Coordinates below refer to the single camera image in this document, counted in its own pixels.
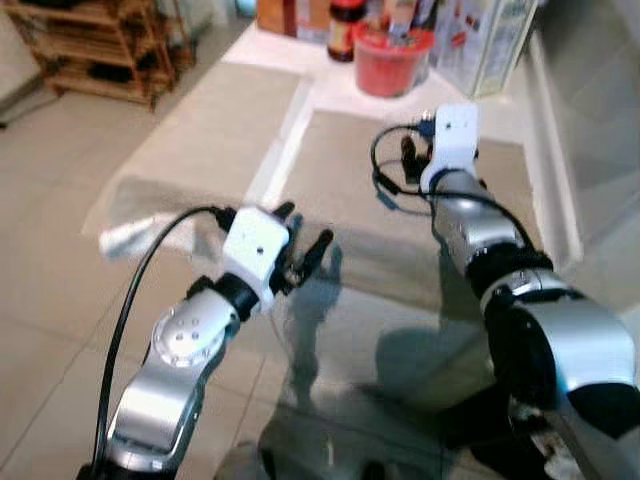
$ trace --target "red container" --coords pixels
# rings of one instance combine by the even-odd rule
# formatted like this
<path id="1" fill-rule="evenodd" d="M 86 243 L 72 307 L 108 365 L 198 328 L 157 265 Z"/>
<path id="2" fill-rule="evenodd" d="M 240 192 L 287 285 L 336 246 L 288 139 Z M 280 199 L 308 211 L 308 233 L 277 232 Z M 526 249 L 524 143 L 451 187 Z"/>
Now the red container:
<path id="1" fill-rule="evenodd" d="M 411 90 L 434 42 L 432 32 L 415 29 L 397 38 L 364 22 L 353 36 L 356 83 L 377 97 L 400 97 Z"/>

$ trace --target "tiled floor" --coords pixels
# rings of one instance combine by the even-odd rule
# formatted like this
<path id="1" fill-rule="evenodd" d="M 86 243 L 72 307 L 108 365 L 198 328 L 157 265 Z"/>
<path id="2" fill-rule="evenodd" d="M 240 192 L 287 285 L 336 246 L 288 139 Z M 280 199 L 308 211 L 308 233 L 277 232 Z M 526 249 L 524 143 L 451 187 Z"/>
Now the tiled floor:
<path id="1" fill-rule="evenodd" d="M 71 93 L 0 133 L 0 479 L 67 480 L 89 458 L 104 352 L 132 266 L 102 260 L 95 240 L 79 234 L 84 216 L 238 32 L 205 35 L 198 66 L 155 115 Z M 166 253 L 150 269 L 121 349 L 114 400 L 142 358 L 151 323 L 192 277 L 184 259 Z M 441 455 L 437 442 L 348 386 L 318 381 L 301 403 L 287 374 L 259 351 L 232 348 L 208 386 L 180 478 L 212 478 L 243 439 L 270 446 L 289 478 L 356 479 L 367 458 L 413 464 L 421 478 L 493 478 L 468 455 Z"/>

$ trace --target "box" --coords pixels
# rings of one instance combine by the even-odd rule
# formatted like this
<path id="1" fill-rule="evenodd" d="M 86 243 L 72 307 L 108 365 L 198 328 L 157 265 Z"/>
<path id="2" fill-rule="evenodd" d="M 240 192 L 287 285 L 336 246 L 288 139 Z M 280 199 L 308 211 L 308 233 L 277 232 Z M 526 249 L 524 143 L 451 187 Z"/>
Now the box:
<path id="1" fill-rule="evenodd" d="M 258 27 L 270 32 L 327 43 L 330 0 L 258 0 Z"/>
<path id="2" fill-rule="evenodd" d="M 429 61 L 465 95 L 504 88 L 537 0 L 441 0 Z"/>

